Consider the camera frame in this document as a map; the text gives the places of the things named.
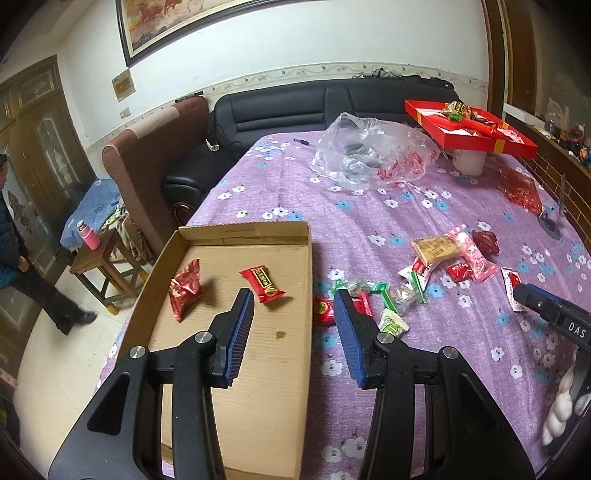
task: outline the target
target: blue cloth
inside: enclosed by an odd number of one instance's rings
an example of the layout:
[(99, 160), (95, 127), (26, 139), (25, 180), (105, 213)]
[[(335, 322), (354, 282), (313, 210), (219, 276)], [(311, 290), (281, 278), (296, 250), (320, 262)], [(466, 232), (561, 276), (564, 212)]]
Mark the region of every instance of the blue cloth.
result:
[(80, 220), (95, 232), (100, 230), (103, 223), (109, 218), (121, 198), (119, 189), (114, 180), (110, 178), (98, 179), (86, 192), (78, 208), (68, 218), (64, 231), (61, 233), (60, 243), (68, 250), (74, 250), (82, 246), (83, 240), (76, 226)]

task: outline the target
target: clear plastic bag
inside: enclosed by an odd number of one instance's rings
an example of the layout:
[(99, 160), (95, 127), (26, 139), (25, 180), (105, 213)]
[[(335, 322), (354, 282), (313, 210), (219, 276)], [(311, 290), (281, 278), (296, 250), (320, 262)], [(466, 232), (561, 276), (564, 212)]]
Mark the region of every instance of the clear plastic bag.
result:
[(342, 187), (362, 190), (417, 180), (440, 153), (417, 129), (342, 113), (320, 139), (310, 167)]

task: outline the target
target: white container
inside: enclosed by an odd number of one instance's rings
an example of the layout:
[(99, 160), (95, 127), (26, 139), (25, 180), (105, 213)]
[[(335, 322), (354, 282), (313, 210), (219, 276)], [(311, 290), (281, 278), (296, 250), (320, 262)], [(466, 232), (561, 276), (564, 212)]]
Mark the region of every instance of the white container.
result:
[(486, 152), (475, 150), (456, 150), (453, 153), (453, 166), (464, 175), (478, 176), (482, 174)]

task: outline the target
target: dark jacket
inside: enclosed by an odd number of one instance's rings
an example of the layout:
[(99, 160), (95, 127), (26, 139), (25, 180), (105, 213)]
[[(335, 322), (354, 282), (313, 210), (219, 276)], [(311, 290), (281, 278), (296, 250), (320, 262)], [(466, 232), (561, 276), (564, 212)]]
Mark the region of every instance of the dark jacket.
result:
[(8, 287), (21, 275), (18, 261), (26, 255), (26, 251), (0, 192), (0, 288)]

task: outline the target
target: sofa cushion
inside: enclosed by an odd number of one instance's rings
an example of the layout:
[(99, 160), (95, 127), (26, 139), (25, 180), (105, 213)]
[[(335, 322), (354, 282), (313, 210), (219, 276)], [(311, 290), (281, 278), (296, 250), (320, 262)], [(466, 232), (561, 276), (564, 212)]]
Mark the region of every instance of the sofa cushion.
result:
[(200, 144), (164, 177), (164, 184), (185, 185), (208, 192), (234, 166), (237, 154), (224, 148), (217, 152)]

